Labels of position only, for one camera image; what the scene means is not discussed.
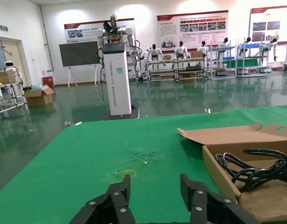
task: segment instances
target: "display board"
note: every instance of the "display board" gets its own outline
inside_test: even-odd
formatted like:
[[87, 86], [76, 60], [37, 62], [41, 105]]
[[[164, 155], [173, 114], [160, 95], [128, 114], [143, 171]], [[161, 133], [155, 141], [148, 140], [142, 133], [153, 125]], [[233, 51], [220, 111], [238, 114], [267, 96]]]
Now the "display board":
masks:
[[[67, 43], [76, 42], [89, 42], [97, 41], [96, 31], [103, 29], [104, 21], [82, 22], [65, 24], [65, 36]], [[134, 19], [121, 19], [116, 22], [118, 27], [130, 27], [135, 35], [135, 21]]]
[[251, 9], [249, 36], [254, 43], [274, 37], [278, 44], [287, 43], [287, 6]]
[[202, 41], [218, 44], [227, 37], [228, 10], [159, 15], [157, 20], [158, 44], [164, 53], [174, 50], [180, 41], [191, 50], [200, 47]]
[[98, 64], [98, 45], [94, 42], [60, 44], [63, 67]]

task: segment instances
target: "wall pipe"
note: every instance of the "wall pipe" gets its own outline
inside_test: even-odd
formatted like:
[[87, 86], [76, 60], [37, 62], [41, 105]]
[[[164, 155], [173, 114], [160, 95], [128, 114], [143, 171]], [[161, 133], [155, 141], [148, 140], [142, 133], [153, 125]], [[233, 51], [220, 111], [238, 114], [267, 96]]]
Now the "wall pipe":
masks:
[[47, 70], [47, 72], [52, 72], [54, 71], [54, 64], [52, 62], [52, 57], [51, 57], [51, 51], [50, 51], [50, 46], [49, 46], [49, 42], [48, 42], [48, 37], [47, 37], [47, 31], [46, 31], [46, 26], [45, 26], [45, 21], [44, 21], [44, 15], [43, 15], [43, 10], [42, 10], [42, 5], [40, 6], [40, 13], [41, 13], [41, 18], [42, 18], [42, 24], [43, 24], [43, 30], [44, 30], [44, 35], [45, 35], [45, 44], [44, 46], [47, 47], [47, 51], [48, 51], [48, 57], [50, 60], [50, 65], [51, 65], [51, 69]]

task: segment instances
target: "black screen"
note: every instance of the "black screen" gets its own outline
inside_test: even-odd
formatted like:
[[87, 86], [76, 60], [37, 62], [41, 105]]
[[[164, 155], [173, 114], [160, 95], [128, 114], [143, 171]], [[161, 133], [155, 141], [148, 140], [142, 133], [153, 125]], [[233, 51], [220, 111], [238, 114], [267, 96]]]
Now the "black screen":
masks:
[[64, 67], [99, 63], [96, 41], [60, 44], [60, 51]]

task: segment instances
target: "exit sign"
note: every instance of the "exit sign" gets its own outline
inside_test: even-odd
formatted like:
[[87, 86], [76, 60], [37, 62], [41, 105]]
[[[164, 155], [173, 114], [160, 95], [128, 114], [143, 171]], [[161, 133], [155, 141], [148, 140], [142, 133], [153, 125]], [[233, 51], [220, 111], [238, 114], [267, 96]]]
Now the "exit sign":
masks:
[[2, 25], [0, 25], [0, 30], [7, 31], [7, 32], [9, 31], [8, 27], [2, 26]]

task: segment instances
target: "glossy green floor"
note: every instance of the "glossy green floor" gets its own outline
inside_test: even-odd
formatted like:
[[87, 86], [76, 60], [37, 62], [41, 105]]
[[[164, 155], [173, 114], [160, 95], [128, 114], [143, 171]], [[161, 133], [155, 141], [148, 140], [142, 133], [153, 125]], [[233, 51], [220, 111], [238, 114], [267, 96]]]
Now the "glossy green floor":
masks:
[[[106, 85], [57, 87], [54, 103], [6, 112], [0, 120], [0, 189], [19, 173], [65, 127], [65, 121], [98, 121], [108, 109]], [[230, 109], [287, 105], [287, 76], [225, 81], [171, 82], [131, 86], [141, 117], [205, 113]]]

